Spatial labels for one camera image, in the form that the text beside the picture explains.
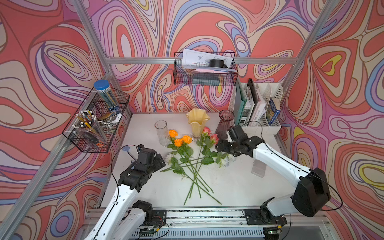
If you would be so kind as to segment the pink rose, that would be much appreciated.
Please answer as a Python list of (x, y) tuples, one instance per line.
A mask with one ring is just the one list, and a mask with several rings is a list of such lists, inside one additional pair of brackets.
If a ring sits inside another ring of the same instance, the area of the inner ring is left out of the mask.
[(210, 165), (214, 162), (211, 151), (213, 144), (216, 142), (214, 140), (214, 136), (215, 135), (212, 135), (212, 131), (208, 127), (205, 127), (200, 138), (196, 142), (197, 146), (200, 148), (200, 152), (195, 160), (190, 160), (189, 162), (190, 171), (193, 176), (190, 177), (192, 184), (187, 193), (186, 199), (184, 200), (184, 204), (192, 198), (194, 190), (198, 191), (200, 198), (202, 197), (202, 192), (208, 194), (209, 196), (214, 193), (213, 189), (201, 175), (203, 166)]
[(199, 155), (197, 159), (197, 165), (193, 169), (193, 180), (190, 187), (187, 198), (192, 197), (194, 187), (198, 190), (199, 196), (201, 196), (200, 190), (203, 189), (208, 193), (213, 193), (212, 188), (206, 183), (204, 178), (200, 175), (200, 171), (203, 165), (210, 165), (214, 163), (214, 158), (217, 153), (212, 150), (213, 146), (218, 143), (219, 139), (216, 134), (202, 133), (201, 137), (196, 141), (199, 147)]

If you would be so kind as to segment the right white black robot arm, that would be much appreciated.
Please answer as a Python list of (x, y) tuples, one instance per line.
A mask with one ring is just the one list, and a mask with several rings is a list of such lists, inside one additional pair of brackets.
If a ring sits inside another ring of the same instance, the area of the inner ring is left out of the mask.
[(330, 185), (323, 170), (296, 163), (273, 149), (263, 138), (249, 137), (239, 125), (230, 127), (227, 133), (229, 139), (218, 141), (217, 152), (252, 157), (272, 168), (295, 189), (292, 194), (269, 198), (261, 205), (260, 215), (264, 221), (292, 213), (313, 217), (331, 199)]

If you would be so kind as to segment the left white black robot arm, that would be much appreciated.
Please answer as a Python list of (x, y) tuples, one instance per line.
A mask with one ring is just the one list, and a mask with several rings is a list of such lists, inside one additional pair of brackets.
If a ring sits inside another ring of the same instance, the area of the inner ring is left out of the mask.
[(111, 201), (86, 240), (128, 240), (153, 219), (153, 205), (135, 199), (152, 174), (166, 164), (153, 149), (139, 145), (137, 151), (137, 160), (121, 173)]

